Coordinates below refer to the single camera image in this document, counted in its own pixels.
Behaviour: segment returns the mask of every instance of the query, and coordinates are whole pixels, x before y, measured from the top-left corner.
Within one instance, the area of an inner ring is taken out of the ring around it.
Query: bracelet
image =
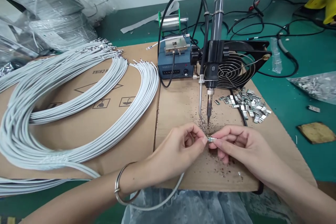
[[[134,201],[134,200],[136,199],[136,197],[139,195],[139,193],[140,193],[140,191],[141,191],[141,190],[137,191],[136,195],[135,195],[132,199],[130,199],[130,200],[128,200],[128,201],[123,201],[123,200],[119,197],[119,191],[120,191],[119,181],[120,181],[121,174],[123,173],[123,171],[125,170],[125,168],[126,168],[127,166],[129,166],[130,164],[133,164],[133,163],[135,163],[135,162],[131,162],[131,163],[125,165],[125,166],[121,169],[121,171],[119,172],[118,177],[117,177],[117,179],[116,179],[116,181],[115,181],[115,184],[116,184],[116,185],[115,185],[115,188],[114,188],[114,194],[115,194],[115,197],[117,198],[118,202],[119,202],[121,205],[128,205],[128,204],[130,204],[132,201]]]

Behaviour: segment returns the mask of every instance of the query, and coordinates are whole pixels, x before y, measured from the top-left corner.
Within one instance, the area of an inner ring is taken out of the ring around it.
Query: cardboard box
[[[141,57],[157,64],[156,50],[146,51],[145,49],[149,45],[150,43],[124,47],[124,57],[129,61]],[[55,90],[56,95],[47,103],[47,106],[57,106],[59,103],[69,101],[84,92],[103,76],[110,64],[111,61],[106,60]],[[70,149],[84,145],[104,133],[125,112],[126,106],[136,95],[139,84],[138,71],[129,66],[119,85],[101,101],[62,120],[34,126],[32,132],[41,143],[52,149]],[[247,88],[253,89],[261,97],[252,81],[248,82]],[[1,115],[6,109],[12,90],[13,87],[0,94]],[[217,89],[213,99],[228,94],[228,90]],[[123,140],[103,155],[84,164],[100,174],[106,174],[120,169],[129,162],[146,158],[153,152],[154,139],[155,148],[157,148],[172,127],[190,121],[200,123],[198,96],[199,85],[197,81],[192,79],[173,80],[168,89],[162,88],[157,92],[146,113]],[[203,100],[206,100],[205,89]],[[205,132],[211,134],[225,124],[241,125],[238,111],[224,103],[220,105],[214,103],[211,127],[205,129]],[[252,120],[248,120],[248,125],[259,130],[282,160],[309,183],[316,186],[314,177],[301,153],[274,113],[261,124],[254,124]],[[89,178],[86,174],[72,168],[50,171],[20,169],[11,165],[2,155],[0,155],[0,164],[0,176],[11,179]],[[177,178],[160,186],[172,188],[175,187],[176,182]],[[241,163],[232,162],[229,166],[224,166],[218,161],[217,155],[209,153],[208,150],[205,150],[187,170],[180,185],[180,189],[191,190],[255,191],[257,188],[258,180]]]
[[[262,98],[258,89],[250,80],[246,90],[252,89]],[[155,148],[165,139],[171,128],[194,121],[207,134],[211,135],[226,124],[243,125],[238,109],[220,102],[212,104],[210,127],[200,123],[198,116],[199,84],[192,79],[173,80],[168,89],[161,89],[159,113],[156,125]],[[229,90],[216,89],[213,97],[219,100],[221,96],[230,94]],[[202,111],[206,119],[207,111],[206,88],[203,88]],[[249,127],[258,130],[267,140],[274,152],[295,172],[317,186],[308,165],[303,159],[295,143],[277,118],[274,112],[267,116],[261,124],[247,120]],[[174,188],[178,178],[171,179],[160,186]],[[217,153],[206,149],[203,154],[186,171],[179,189],[213,190],[213,191],[257,191],[259,181],[240,162],[234,160],[228,166],[223,165],[217,158]]]
[[[132,59],[142,58],[157,64],[156,50],[146,51],[146,47],[151,44],[124,47],[123,56],[132,63]],[[58,106],[82,94],[103,77],[111,62],[111,59],[105,60],[56,89],[53,92],[54,97],[49,95],[39,102],[39,109]],[[31,126],[31,131],[43,145],[50,149],[73,149],[87,144],[103,134],[127,110],[139,90],[140,82],[138,70],[128,66],[120,82],[102,100],[62,120]],[[4,114],[13,90],[14,87],[11,87],[0,94],[0,115]],[[84,164],[103,175],[116,171],[129,162],[149,156],[154,146],[159,93],[160,89],[148,110],[124,139],[103,155]],[[1,154],[0,164],[0,177],[10,179],[91,179],[90,176],[73,168],[50,171],[21,169],[10,164]]]

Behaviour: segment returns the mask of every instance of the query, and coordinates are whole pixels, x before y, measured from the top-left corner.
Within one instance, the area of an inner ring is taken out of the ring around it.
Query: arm
[[[307,223],[335,223],[336,201],[289,168],[254,129],[226,125],[209,145],[227,164],[229,156],[242,162],[261,182],[275,191]]]
[[[208,139],[195,124],[173,128],[152,155],[129,165],[120,178],[121,197],[183,173],[203,152]],[[93,179],[56,197],[23,223],[90,223],[117,200],[114,183],[119,171]]]

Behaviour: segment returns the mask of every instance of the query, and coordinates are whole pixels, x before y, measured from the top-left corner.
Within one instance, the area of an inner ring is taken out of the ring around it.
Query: cooling fan
[[[241,89],[271,57],[268,41],[225,41],[229,56],[218,67],[221,89]]]

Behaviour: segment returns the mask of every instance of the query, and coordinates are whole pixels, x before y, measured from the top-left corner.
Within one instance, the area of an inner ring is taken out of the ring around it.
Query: fan grill
[[[217,87],[221,89],[242,88],[255,74],[255,63],[259,60],[254,61],[252,56],[245,54],[230,54],[225,63],[219,65]]]

